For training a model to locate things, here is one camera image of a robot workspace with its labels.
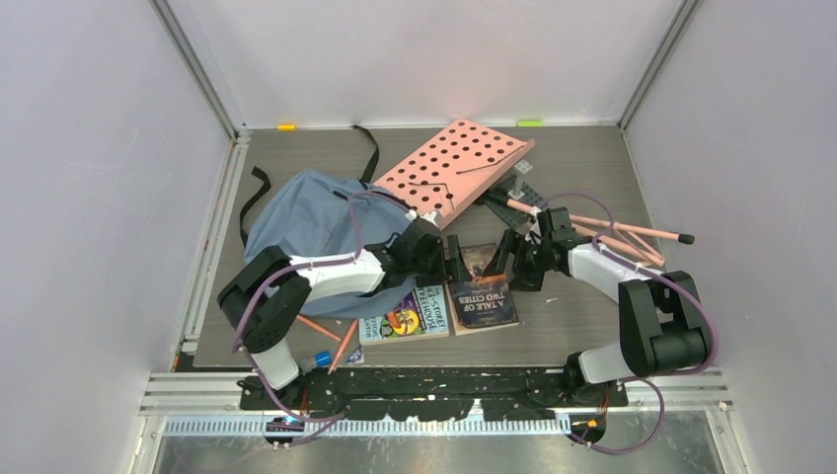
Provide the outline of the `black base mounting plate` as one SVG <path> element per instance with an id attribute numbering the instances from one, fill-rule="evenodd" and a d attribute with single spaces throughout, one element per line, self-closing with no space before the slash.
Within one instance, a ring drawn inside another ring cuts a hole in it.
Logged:
<path id="1" fill-rule="evenodd" d="M 492 422 L 540 421 L 553 409 L 600 413 L 628 404 L 612 382 L 580 388 L 545 366 L 315 369 L 276 392 L 254 375 L 237 385 L 244 411 L 286 407 L 317 421 L 460 421 L 476 409 Z"/>

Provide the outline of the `pink perforated music stand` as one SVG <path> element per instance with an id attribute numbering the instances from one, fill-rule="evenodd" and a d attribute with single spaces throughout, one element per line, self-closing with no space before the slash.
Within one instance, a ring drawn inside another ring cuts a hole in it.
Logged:
<path id="1" fill-rule="evenodd" d="M 442 224 L 461 221 L 489 187 L 527 162 L 524 184 L 542 209 L 566 207 L 578 232 L 604 232 L 609 248 L 661 266 L 659 240 L 691 245 L 684 231 L 651 227 L 624 139 L 614 126 L 490 128 L 457 119 L 394 164 L 375 185 Z M 613 221 L 612 231 L 604 231 Z"/>

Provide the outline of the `orange pencil long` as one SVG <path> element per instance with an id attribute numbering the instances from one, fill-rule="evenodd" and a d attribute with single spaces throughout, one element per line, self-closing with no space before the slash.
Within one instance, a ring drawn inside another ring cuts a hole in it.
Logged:
<path id="1" fill-rule="evenodd" d="M 340 343 L 337 351 L 335 352 L 332 363 L 331 363 L 331 365 L 328 369 L 328 374 L 334 373 L 335 370 L 338 368 L 343 354 L 345 353 L 349 343 L 352 341 L 353 335 L 354 335 L 354 333 L 355 333 L 355 331 L 358 327 L 358 323 L 359 323 L 359 321 L 357 319 L 355 319 L 349 325 L 346 334 L 342 338 L 341 343 Z"/>

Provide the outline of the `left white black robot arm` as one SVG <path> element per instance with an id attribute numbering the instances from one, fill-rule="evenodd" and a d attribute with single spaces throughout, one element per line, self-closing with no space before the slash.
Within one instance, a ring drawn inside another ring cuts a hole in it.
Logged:
<path id="1" fill-rule="evenodd" d="M 408 279 L 420 286 L 468 281 L 457 236 L 447 239 L 420 218 L 391 242 L 325 257 L 299 257 L 269 246 L 218 294 L 216 301 L 234 327 L 234 350 L 244 350 L 263 377 L 276 407 L 294 407 L 303 393 L 301 369 L 285 341 L 306 304 L 348 294 L 371 297 Z"/>

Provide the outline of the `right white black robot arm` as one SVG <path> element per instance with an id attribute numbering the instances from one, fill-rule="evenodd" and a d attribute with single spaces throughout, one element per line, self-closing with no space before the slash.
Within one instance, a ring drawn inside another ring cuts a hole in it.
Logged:
<path id="1" fill-rule="evenodd" d="M 485 276 L 510 272 L 510 289 L 538 291 L 546 273 L 561 273 L 618 306 L 617 341 L 568 356 L 560 385 L 570 401 L 588 405 L 611 382 L 698 369 L 710 361 L 714 332 L 689 274 L 629 262 L 598 238 L 579 234 L 563 207 L 538 210 L 534 217 L 534 236 L 504 232 Z"/>

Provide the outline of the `blue fabric backpack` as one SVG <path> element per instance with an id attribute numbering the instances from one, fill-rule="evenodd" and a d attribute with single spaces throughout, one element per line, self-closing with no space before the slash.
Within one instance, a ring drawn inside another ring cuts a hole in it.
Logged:
<path id="1" fill-rule="evenodd" d="M 305 170 L 280 188 L 259 213 L 246 239 L 244 262 L 274 245 L 300 257 L 353 252 L 351 210 L 365 244 L 387 241 L 409 225 L 407 207 L 383 188 L 367 180 Z"/>

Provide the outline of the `blue grey glue stick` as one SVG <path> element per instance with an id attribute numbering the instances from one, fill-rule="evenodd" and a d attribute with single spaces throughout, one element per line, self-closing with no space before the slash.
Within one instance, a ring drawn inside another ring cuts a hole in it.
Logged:
<path id="1" fill-rule="evenodd" d="M 329 351 L 322 351 L 315 355 L 301 357 L 297 363 L 302 374 L 307 374 L 312 370 L 324 368 L 329 369 L 332 365 L 333 358 Z"/>

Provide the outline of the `Tale of Two Cities book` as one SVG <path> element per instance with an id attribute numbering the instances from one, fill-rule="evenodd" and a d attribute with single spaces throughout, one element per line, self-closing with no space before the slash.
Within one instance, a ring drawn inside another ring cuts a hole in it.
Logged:
<path id="1" fill-rule="evenodd" d="M 506 275 L 485 276 L 497 244 L 487 243 L 461 250 L 470 281 L 450 281 L 447 298 L 456 336 L 514 327 L 520 323 Z"/>

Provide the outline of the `Storey Treehouse colourful book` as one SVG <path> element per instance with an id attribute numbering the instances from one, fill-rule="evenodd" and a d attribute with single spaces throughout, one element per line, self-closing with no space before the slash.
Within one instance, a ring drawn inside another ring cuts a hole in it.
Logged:
<path id="1" fill-rule="evenodd" d="M 447 337 L 448 305 L 443 285 L 417 287 L 393 310 L 362 319 L 359 341 L 363 346 Z"/>

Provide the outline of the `orange pencil short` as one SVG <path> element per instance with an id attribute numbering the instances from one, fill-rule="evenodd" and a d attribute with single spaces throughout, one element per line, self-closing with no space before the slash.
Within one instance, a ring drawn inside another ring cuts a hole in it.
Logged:
<path id="1" fill-rule="evenodd" d="M 333 333 L 332 331 L 326 329 L 325 327 L 321 326 L 320 324 L 314 322 L 310 318 L 307 318 L 303 315 L 297 315 L 296 320 L 298 322 L 301 322 L 304 325 L 308 326 L 309 328 L 317 331 L 318 333 L 330 338 L 333 341 L 336 341 L 336 342 L 341 342 L 342 341 L 342 337 L 340 337 L 337 334 Z"/>

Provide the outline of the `dark grey lego plate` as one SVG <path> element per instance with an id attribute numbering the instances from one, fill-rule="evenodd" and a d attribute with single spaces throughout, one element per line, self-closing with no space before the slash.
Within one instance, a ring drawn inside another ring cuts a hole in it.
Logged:
<path id="1" fill-rule="evenodd" d="M 545 199 L 525 180 L 533 169 L 528 161 L 521 159 L 512 172 L 477 199 L 477 204 L 486 206 L 513 230 L 534 223 L 536 213 L 545 208 Z"/>

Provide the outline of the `aluminium front rail frame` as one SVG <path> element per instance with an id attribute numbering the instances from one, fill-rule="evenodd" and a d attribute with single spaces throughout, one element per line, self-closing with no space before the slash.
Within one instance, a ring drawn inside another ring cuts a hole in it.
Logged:
<path id="1" fill-rule="evenodd" d="M 559 368 L 361 367 L 304 370 L 288 345 L 300 315 L 340 313 L 359 322 L 394 311 L 406 297 L 473 280 L 450 224 L 534 146 L 458 119 L 385 174 L 371 158 L 353 180 L 305 170 L 276 190 L 241 232 L 245 264 L 218 292 L 234 329 L 232 349 L 248 373 L 210 380 L 208 407 L 281 411 L 285 445 L 308 442 L 343 422 L 456 423 L 476 404 L 493 423 L 548 420 L 554 409 L 594 394 L 618 399 L 622 382 L 702 372 L 717 332 L 692 277 L 662 273 L 613 253 L 602 234 L 581 234 L 563 207 L 523 205 L 537 234 L 506 229 L 483 281 L 512 273 L 509 287 L 537 291 L 555 272 L 596 287 L 619 307 L 619 338 L 570 355 Z"/>

